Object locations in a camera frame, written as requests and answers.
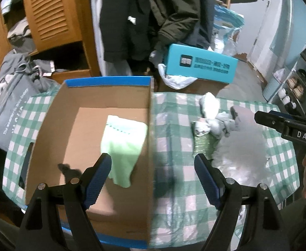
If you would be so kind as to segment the white grey socks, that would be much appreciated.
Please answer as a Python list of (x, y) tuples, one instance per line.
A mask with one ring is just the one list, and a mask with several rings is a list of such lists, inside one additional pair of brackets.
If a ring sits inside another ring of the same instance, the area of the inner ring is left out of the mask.
[(228, 137), (238, 129), (231, 114), (220, 112), (220, 101), (208, 92), (199, 100), (202, 117), (194, 123), (194, 134), (197, 137), (211, 134), (217, 139)]

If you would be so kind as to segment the grey plush slipper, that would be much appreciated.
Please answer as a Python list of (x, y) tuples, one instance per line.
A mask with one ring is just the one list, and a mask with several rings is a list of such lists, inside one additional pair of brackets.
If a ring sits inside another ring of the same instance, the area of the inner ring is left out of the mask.
[(239, 131), (261, 131), (262, 126), (254, 119), (254, 112), (250, 109), (234, 105), (230, 108), (230, 113), (235, 121), (235, 127)]

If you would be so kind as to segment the grey shoe rack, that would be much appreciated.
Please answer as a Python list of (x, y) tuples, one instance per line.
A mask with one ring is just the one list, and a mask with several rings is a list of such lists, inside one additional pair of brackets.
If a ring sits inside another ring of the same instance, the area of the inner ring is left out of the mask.
[(262, 92), (265, 100), (292, 115), (306, 116), (306, 44), (291, 69), (278, 69)]

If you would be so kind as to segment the cardboard box blue rim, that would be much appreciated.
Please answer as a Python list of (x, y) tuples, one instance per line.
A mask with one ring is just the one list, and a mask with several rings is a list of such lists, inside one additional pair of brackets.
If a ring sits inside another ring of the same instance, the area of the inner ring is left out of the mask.
[[(38, 184), (64, 183), (60, 163), (84, 171), (101, 155), (100, 143), (110, 115), (151, 126), (152, 79), (144, 76), (94, 77), (63, 82), (34, 143), (25, 183), (29, 203)], [(154, 163), (152, 128), (122, 188), (107, 179), (88, 211), (99, 239), (111, 245), (146, 249), (150, 242)]]

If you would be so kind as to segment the light green cloth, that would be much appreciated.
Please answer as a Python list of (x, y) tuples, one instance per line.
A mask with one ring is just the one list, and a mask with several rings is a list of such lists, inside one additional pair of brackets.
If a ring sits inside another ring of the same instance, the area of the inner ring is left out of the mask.
[(111, 156), (108, 178), (122, 187), (131, 186), (130, 177), (144, 145), (148, 126), (144, 122), (109, 115), (100, 143), (102, 153)]

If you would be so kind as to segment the brown cardboard box under teal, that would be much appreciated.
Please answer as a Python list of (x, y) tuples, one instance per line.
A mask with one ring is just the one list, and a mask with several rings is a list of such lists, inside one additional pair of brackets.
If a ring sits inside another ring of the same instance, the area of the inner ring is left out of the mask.
[(168, 87), (164, 81), (162, 81), (161, 77), (156, 79), (155, 81), (155, 92), (179, 92), (179, 93), (187, 93), (187, 94), (196, 94), (196, 95), (204, 95), (207, 92), (211, 92), (214, 96), (217, 96), (219, 91), (224, 88), (228, 88), (229, 84), (198, 79), (189, 86), (182, 88), (180, 90), (173, 89)]

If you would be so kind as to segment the white plastic bag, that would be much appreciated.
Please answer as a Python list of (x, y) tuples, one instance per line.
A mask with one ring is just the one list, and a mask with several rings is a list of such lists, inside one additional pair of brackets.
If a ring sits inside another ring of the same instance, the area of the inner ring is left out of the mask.
[(181, 75), (168, 75), (167, 67), (163, 63), (163, 57), (164, 55), (162, 52), (154, 50), (151, 52), (149, 60), (157, 68), (159, 76), (161, 77), (163, 83), (167, 87), (172, 88), (174, 90), (181, 90), (188, 87), (197, 80), (197, 78), (194, 77), (184, 77)]

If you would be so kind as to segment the grey printed tote bag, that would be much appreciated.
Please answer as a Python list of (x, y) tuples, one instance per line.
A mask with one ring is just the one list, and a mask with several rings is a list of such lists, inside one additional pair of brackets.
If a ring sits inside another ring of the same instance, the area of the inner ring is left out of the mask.
[(38, 73), (15, 73), (0, 93), (0, 149), (8, 151), (14, 128), (30, 97), (46, 92), (49, 80)]

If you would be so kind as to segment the teal rectangular box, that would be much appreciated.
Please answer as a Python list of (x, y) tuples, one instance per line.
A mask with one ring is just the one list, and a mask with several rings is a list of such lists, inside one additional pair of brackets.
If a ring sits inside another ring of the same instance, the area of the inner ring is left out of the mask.
[(231, 83), (238, 60), (234, 57), (188, 45), (172, 44), (166, 60), (166, 73), (197, 79)]

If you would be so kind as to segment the blue plastic bags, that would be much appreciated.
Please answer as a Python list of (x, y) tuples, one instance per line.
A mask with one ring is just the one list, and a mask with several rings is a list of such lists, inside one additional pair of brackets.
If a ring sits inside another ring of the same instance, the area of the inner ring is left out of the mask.
[(235, 56), (237, 54), (239, 33), (243, 26), (243, 15), (215, 5), (211, 49), (219, 54)]

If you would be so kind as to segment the grey clothes pile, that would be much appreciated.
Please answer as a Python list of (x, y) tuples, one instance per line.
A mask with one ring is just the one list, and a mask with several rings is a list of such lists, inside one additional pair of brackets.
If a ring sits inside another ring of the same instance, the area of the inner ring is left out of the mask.
[(0, 67), (0, 78), (14, 73), (36, 74), (38, 77), (51, 77), (54, 73), (63, 73), (65, 69), (57, 69), (54, 61), (34, 60), (28, 53), (7, 53)]

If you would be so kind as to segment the black hanging coat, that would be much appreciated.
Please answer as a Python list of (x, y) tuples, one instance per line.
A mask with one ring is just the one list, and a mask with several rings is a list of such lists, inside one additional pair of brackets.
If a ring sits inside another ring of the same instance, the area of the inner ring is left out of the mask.
[(144, 60), (150, 54), (149, 0), (103, 0), (100, 30), (104, 60)]

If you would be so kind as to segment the wooden louvered wardrobe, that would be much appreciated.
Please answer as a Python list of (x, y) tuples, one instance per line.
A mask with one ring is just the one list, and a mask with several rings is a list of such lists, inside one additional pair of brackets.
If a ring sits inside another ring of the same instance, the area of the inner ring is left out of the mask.
[[(52, 79), (97, 77), (101, 74), (93, 34), (91, 0), (23, 0), (35, 48), (31, 55), (58, 63), (65, 73)], [(0, 67), (11, 50), (8, 27), (0, 8)]]

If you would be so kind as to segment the dark green hanging jacket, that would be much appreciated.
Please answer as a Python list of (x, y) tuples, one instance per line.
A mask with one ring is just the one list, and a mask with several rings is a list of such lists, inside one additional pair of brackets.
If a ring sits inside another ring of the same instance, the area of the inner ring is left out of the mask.
[(149, 0), (149, 39), (164, 53), (172, 44), (209, 48), (213, 32), (214, 0)]

